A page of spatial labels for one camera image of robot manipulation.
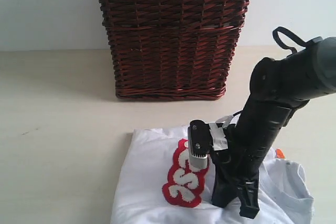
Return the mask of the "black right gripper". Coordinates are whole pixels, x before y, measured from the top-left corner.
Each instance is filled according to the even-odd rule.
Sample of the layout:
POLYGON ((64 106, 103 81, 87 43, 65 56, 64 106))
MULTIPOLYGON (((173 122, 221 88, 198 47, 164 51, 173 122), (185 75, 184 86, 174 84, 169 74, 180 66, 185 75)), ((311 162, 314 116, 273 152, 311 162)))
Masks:
POLYGON ((224 139, 215 140, 210 151, 209 126, 201 120, 190 121, 188 127, 189 163, 196 169, 208 166, 208 154, 215 165, 215 182, 212 204, 226 208, 234 199, 240 200, 239 215, 255 219, 259 213, 259 167, 260 157, 252 155, 247 146, 235 135, 236 117, 225 116, 210 126, 211 132, 221 130, 224 139))

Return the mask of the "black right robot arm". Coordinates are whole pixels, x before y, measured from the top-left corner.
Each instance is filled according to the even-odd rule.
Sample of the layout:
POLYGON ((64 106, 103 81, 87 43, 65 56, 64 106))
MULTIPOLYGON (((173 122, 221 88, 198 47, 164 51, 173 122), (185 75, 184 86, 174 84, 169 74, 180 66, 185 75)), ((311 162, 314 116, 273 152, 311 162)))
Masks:
POLYGON ((281 60, 265 57, 250 77, 250 95, 236 123, 210 125, 193 120, 188 126, 190 164, 215 165, 211 197, 225 208, 240 200, 240 215, 259 212, 259 168, 279 131, 311 99, 335 93, 335 38, 314 38, 281 60))

